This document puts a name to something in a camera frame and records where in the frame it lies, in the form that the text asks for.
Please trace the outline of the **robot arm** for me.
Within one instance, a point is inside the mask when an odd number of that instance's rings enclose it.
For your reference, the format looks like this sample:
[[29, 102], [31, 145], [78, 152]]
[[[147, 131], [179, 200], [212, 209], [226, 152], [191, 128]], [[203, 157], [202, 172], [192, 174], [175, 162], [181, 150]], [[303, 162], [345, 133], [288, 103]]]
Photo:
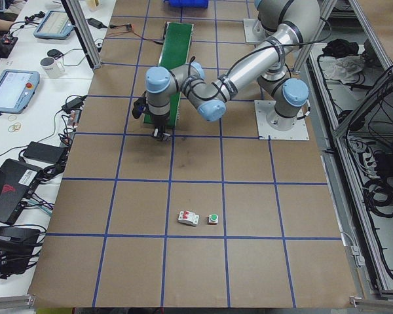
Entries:
[[286, 77], [286, 55], [311, 42], [320, 23], [317, 1], [255, 1], [258, 19], [267, 38], [242, 56], [216, 81], [207, 83], [201, 65], [190, 61], [173, 69], [152, 67], [145, 75], [145, 113], [159, 141], [170, 134], [170, 98], [181, 92], [207, 121], [219, 120], [226, 103], [250, 82], [257, 81], [275, 100], [267, 123], [279, 131], [292, 129], [307, 102], [309, 89], [300, 79]]

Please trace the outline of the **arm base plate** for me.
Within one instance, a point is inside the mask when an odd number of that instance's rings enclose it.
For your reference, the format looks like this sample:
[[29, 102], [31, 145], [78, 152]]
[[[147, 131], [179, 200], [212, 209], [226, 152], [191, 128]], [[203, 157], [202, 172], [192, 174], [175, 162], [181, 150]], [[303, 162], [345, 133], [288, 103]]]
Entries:
[[308, 141], [310, 139], [303, 109], [296, 117], [283, 118], [275, 111], [275, 101], [255, 100], [258, 138], [273, 141]]
[[247, 44], [259, 45], [266, 40], [267, 37], [271, 36], [272, 33], [265, 30], [261, 24], [261, 21], [257, 18], [243, 19], [244, 34]]

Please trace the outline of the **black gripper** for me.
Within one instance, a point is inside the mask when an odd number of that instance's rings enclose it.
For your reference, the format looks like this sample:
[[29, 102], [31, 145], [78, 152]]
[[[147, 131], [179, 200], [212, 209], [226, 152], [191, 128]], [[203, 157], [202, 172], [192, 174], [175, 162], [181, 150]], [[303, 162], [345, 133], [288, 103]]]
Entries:
[[168, 125], [168, 115], [153, 115], [153, 124], [155, 126], [153, 137], [156, 139], [160, 138], [159, 131], [166, 131], [166, 127]]

